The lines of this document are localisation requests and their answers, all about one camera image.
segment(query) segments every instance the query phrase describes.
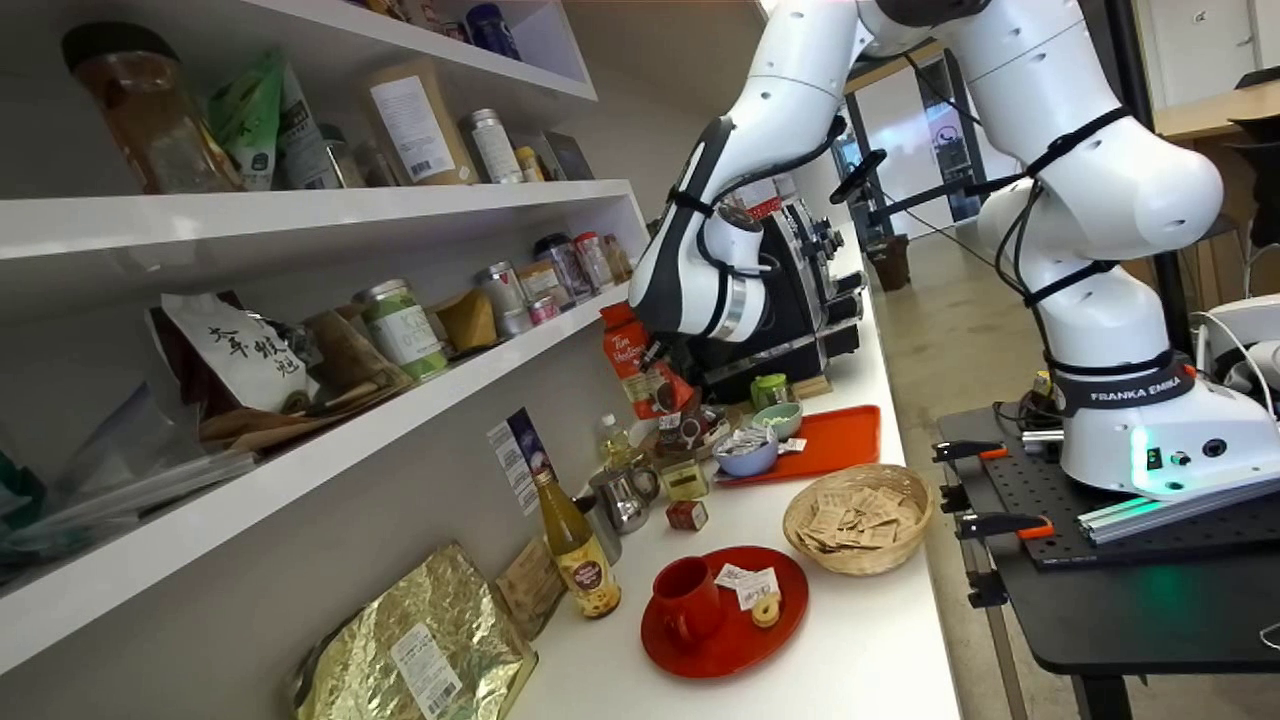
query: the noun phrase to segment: orange tray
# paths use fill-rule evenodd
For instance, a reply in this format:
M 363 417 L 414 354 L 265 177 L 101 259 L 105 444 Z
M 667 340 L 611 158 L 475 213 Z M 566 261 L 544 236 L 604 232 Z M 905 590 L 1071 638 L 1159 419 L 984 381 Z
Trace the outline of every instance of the orange tray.
M 716 473 L 716 484 L 735 487 L 826 475 L 851 465 L 879 461 L 879 406 L 863 405 L 805 415 L 795 437 L 809 441 L 804 452 L 778 457 L 763 475 L 733 478 Z

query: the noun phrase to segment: green package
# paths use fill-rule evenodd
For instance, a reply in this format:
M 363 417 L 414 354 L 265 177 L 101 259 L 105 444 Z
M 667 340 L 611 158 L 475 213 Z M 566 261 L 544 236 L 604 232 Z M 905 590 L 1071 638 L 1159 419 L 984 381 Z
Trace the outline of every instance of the green package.
M 284 58 L 271 50 L 209 100 L 214 140 L 236 163 L 246 190 L 271 190 L 283 78 Z

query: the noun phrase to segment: red saucer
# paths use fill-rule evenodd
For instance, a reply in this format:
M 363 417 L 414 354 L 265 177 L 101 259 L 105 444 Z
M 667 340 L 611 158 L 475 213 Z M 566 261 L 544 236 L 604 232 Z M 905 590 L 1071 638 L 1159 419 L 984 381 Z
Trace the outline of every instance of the red saucer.
M 795 633 L 809 606 L 809 580 L 791 557 L 767 547 L 726 547 L 704 556 L 712 577 L 726 562 L 744 570 L 773 568 L 782 589 L 782 616 L 772 628 L 756 628 L 750 610 L 737 609 L 737 593 L 717 587 L 724 623 L 694 648 L 681 647 L 663 626 L 654 603 L 640 620 L 640 642 L 659 667 L 681 678 L 723 678 L 746 670 L 773 655 Z

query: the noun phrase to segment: green bowl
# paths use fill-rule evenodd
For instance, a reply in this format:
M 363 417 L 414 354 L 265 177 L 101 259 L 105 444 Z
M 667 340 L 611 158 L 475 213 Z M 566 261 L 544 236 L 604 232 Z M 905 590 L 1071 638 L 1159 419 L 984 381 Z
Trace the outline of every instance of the green bowl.
M 772 425 L 773 432 L 778 434 L 778 442 L 786 442 L 800 430 L 801 413 L 799 402 L 780 402 L 756 413 L 751 424 L 756 428 L 764 428 L 768 427 L 764 420 L 777 420 Z

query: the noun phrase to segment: barcode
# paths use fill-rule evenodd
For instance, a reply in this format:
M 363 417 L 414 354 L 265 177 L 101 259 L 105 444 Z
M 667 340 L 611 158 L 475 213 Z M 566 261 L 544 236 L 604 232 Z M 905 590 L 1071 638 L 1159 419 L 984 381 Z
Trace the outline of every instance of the barcode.
M 453 683 L 444 685 L 431 702 L 426 703 L 426 711 L 431 715 L 439 715 L 445 707 L 449 706 L 449 701 L 453 700 L 454 693 L 458 692 L 458 687 Z

